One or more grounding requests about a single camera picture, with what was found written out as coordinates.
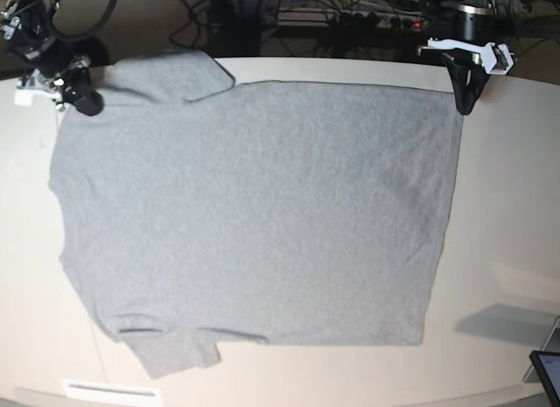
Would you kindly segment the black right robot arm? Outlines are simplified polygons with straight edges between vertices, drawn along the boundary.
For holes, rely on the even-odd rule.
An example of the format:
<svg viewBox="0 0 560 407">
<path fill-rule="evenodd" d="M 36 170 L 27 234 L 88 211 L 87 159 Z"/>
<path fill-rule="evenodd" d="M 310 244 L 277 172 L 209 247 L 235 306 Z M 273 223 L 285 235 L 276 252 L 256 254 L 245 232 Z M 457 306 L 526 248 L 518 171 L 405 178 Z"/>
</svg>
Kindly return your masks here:
<svg viewBox="0 0 560 407">
<path fill-rule="evenodd" d="M 109 21 L 117 0 L 108 0 L 100 19 L 82 33 L 59 31 L 53 20 L 61 0 L 8 0 L 1 10 L 1 39 L 5 53 L 23 66 L 14 103 L 29 106 L 44 96 L 63 110 L 73 106 L 86 116 L 103 110 L 89 69 L 109 62 L 109 54 L 95 34 Z"/>
</svg>

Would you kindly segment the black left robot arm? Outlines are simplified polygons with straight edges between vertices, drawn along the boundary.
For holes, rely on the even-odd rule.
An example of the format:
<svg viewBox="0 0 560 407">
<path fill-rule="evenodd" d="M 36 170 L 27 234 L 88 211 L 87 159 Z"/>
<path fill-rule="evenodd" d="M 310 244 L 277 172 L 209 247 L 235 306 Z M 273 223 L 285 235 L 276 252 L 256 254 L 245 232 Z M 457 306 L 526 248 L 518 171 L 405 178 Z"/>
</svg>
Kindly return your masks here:
<svg viewBox="0 0 560 407">
<path fill-rule="evenodd" d="M 419 0 L 426 43 L 416 54 L 437 54 L 451 79 L 457 111 L 468 116 L 493 75 L 506 75 L 515 54 L 500 41 L 510 25 L 496 0 Z"/>
</svg>

